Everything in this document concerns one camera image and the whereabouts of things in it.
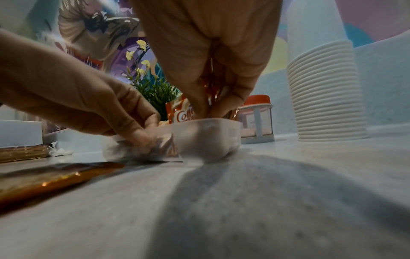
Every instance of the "green plant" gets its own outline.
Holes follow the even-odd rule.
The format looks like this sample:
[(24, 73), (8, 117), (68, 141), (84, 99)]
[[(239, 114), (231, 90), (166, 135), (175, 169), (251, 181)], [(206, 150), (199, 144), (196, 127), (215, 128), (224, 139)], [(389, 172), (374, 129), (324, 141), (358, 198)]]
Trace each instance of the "green plant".
[[(140, 48), (143, 51), (146, 51), (146, 43), (144, 41), (137, 41), (140, 45)], [(171, 85), (165, 78), (159, 78), (151, 74), (150, 68), (151, 64), (148, 60), (141, 62), (142, 65), (146, 66), (146, 70), (138, 68), (138, 60), (135, 60), (134, 52), (127, 52), (127, 59), (134, 60), (137, 69), (131, 71), (130, 68), (127, 68), (125, 77), (131, 81), (131, 85), (135, 87), (145, 99), (159, 112), (162, 121), (168, 120), (167, 110), (165, 104), (174, 100), (179, 91), (176, 87)]]

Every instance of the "orange lid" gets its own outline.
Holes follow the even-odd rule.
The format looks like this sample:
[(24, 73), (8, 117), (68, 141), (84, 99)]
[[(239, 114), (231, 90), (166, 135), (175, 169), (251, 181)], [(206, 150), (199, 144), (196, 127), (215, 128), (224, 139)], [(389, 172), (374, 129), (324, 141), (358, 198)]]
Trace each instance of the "orange lid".
[(246, 99), (245, 103), (242, 106), (255, 105), (255, 104), (270, 104), (269, 95), (265, 95), (265, 94), (251, 95), (248, 97), (248, 99)]

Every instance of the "flower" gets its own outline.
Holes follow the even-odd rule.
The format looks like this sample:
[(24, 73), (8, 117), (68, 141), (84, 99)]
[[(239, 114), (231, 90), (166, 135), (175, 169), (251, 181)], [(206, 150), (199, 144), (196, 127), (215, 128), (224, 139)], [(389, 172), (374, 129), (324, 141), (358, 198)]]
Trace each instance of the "flower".
[(130, 52), (127, 51), (127, 54), (125, 55), (125, 56), (127, 57), (127, 60), (130, 61), (130, 60), (132, 59), (132, 57), (133, 57), (133, 55), (134, 55), (134, 52), (135, 52), (135, 51), (130, 51)]
[(137, 68), (136, 71), (137, 71), (137, 73), (140, 74), (140, 75), (143, 75), (143, 74), (145, 73), (145, 70), (142, 69), (142, 68)]
[(143, 40), (138, 40), (137, 44), (140, 45), (140, 48), (144, 51), (146, 51), (146, 42)]
[(144, 65), (144, 66), (146, 66), (147, 68), (149, 68), (149, 67), (151, 66), (151, 64), (149, 63), (148, 60), (142, 61), (142, 62), (141, 62), (141, 65)]

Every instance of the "jar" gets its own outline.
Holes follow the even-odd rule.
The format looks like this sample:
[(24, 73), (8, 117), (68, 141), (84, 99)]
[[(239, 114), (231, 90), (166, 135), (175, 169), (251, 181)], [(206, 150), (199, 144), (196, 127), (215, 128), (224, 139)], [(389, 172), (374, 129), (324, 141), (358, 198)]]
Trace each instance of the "jar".
[(272, 128), (272, 109), (267, 95), (251, 95), (239, 107), (242, 144), (256, 144), (275, 140)]

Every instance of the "hand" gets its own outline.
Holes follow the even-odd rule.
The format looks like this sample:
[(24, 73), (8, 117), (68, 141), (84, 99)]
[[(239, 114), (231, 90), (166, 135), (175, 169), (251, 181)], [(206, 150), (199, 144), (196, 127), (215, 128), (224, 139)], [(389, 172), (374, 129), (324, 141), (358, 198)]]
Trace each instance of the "hand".
[(89, 134), (137, 146), (160, 116), (132, 86), (75, 58), (0, 29), (0, 103)]
[[(270, 59), (282, 0), (131, 2), (166, 79), (198, 117), (223, 117), (244, 103)], [(226, 91), (211, 108), (200, 80), (208, 78)]]

